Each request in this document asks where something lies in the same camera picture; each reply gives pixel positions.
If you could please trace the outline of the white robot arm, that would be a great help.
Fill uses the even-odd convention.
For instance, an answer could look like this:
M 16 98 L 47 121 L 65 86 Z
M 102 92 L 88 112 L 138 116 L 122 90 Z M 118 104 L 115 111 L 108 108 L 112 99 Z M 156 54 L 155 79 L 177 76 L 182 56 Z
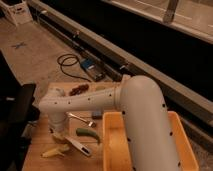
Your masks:
M 132 167 L 135 171 L 181 171 L 166 103 L 158 84 L 143 75 L 124 83 L 75 96 L 48 91 L 39 109 L 60 130 L 67 112 L 117 110 L 122 113 Z

